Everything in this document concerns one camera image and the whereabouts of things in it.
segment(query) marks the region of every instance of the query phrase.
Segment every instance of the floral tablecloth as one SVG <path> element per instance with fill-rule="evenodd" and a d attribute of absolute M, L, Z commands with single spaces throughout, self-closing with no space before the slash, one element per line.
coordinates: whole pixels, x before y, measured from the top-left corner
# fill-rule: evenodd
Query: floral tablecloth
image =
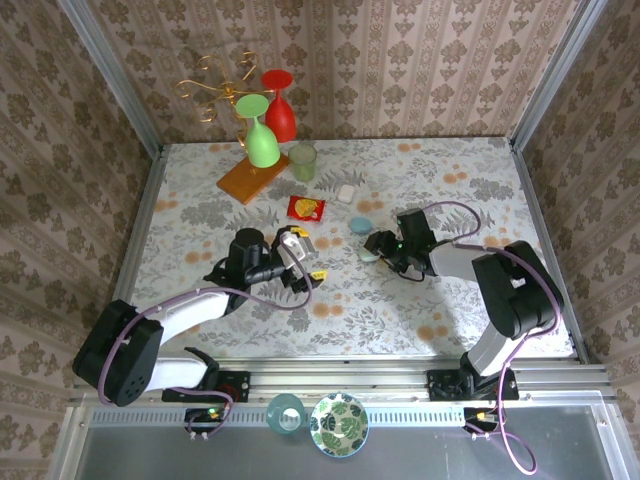
<path fill-rule="evenodd" d="M 288 151 L 292 144 L 283 145 Z M 184 291 L 227 255 L 235 232 L 260 229 L 269 241 L 295 223 L 286 216 L 290 195 L 326 199 L 320 223 L 304 223 L 327 281 L 313 302 L 293 313 L 246 303 L 234 314 L 194 327 L 165 351 L 197 347 L 215 357 L 312 357 L 331 355 L 460 355 L 479 338 L 488 318 L 477 285 L 453 278 L 423 283 L 400 279 L 382 262 L 365 264 L 358 249 L 366 237 L 352 233 L 353 216 L 376 229 L 395 230 L 395 214 L 440 200 L 464 202 L 480 213 L 482 229 L 469 243 L 505 245 L 524 239 L 540 252 L 518 174 L 504 139 L 331 140 L 314 142 L 315 178 L 308 184 L 285 170 L 248 206 L 216 187 L 244 157 L 237 144 L 173 145 L 138 272 L 134 304 L 153 305 Z M 343 184 L 356 187 L 354 201 L 337 201 Z M 474 227 L 462 209 L 436 207 L 428 220 L 438 239 Z M 302 295 L 279 281 L 254 293 L 293 305 Z M 564 326 L 535 339 L 522 356 L 573 354 Z"/>

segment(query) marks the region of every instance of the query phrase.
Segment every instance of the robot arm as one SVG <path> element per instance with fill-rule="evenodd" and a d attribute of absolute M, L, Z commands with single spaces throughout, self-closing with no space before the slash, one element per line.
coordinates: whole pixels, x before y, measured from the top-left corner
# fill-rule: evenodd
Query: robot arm
<path fill-rule="evenodd" d="M 399 214 L 398 226 L 402 240 L 390 231 L 376 232 L 367 239 L 365 248 L 380 255 L 398 274 L 412 266 L 423 276 L 477 282 L 490 320 L 478 342 L 463 354 L 459 370 L 446 371 L 446 374 L 436 372 L 434 378 L 442 380 L 433 386 L 429 382 L 432 400 L 478 398 L 491 392 L 504 362 L 524 335 L 544 329 L 554 320 L 548 297 L 530 273 L 505 256 L 482 247 L 458 248 L 450 241 L 436 241 L 421 209 Z M 531 246 L 518 241 L 505 250 L 525 261 L 542 277 L 562 309 L 564 301 L 560 291 Z"/>
<path fill-rule="evenodd" d="M 176 335 L 208 320 L 229 315 L 237 310 L 250 293 L 251 286 L 280 278 L 286 288 L 295 293 L 319 286 L 326 272 L 308 276 L 298 267 L 300 262 L 315 254 L 308 234 L 299 227 L 285 227 L 278 231 L 272 245 L 266 244 L 258 230 L 245 228 L 237 232 L 229 247 L 229 256 L 203 278 L 195 290 L 177 295 L 139 319 L 135 307 L 122 300 L 107 305 L 73 362 L 73 371 L 95 388 L 107 365 L 105 396 L 117 406 L 135 401 L 142 393 L 175 387 L 216 390 L 224 379 L 238 372 L 219 371 L 211 357 L 194 348 L 186 348 L 190 356 L 158 358 L 160 346 Z M 225 287 L 221 292 L 217 287 Z M 112 361 L 109 354 L 124 333 L 132 328 L 119 345 Z M 248 372 L 239 372 L 248 378 Z M 163 400 L 172 392 L 165 390 Z M 205 401 L 201 397 L 195 400 Z"/>

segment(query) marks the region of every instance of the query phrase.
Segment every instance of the patterned wallpaper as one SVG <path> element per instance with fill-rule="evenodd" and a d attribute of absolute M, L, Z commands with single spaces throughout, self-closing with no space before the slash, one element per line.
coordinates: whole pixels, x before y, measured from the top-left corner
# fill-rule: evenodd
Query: patterned wallpaper
<path fill-rule="evenodd" d="M 640 453 L 640 1 L 610 0 L 525 150 L 590 352 Z"/>
<path fill-rule="evenodd" d="M 228 115 L 199 123 L 172 87 L 284 68 L 301 138 L 506 135 L 578 0 L 91 0 L 163 143 L 233 140 Z M 259 75 L 250 86 L 259 88 Z M 200 94 L 198 101 L 207 100 Z"/>
<path fill-rule="evenodd" d="M 0 2 L 0 478 L 44 478 L 149 159 L 55 1 Z"/>

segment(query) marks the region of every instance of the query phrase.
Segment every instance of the wine glass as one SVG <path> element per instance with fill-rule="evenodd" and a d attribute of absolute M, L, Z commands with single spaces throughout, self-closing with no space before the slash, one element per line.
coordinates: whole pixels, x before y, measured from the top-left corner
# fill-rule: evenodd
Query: wine glass
<path fill-rule="evenodd" d="M 269 105 L 264 123 L 273 130 L 278 142 L 288 142 L 296 138 L 296 116 L 281 95 L 281 90 L 291 85 L 291 82 L 293 75 L 284 70 L 269 70 L 262 75 L 262 84 L 276 92 L 276 98 Z"/>
<path fill-rule="evenodd" d="M 244 141 L 251 164 L 258 168 L 271 167 L 280 159 L 278 140 L 269 127 L 258 121 L 269 108 L 269 100 L 262 95 L 245 95 L 236 103 L 236 111 L 243 118 L 253 118 L 253 125 Z"/>

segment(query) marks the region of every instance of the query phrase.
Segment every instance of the plate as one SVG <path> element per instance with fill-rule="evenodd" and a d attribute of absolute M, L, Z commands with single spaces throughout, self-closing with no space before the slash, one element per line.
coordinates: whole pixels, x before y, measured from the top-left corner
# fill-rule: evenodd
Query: plate
<path fill-rule="evenodd" d="M 327 395 L 309 419 L 313 443 L 331 457 L 349 457 L 362 448 L 369 433 L 369 418 L 362 404 L 346 393 Z"/>

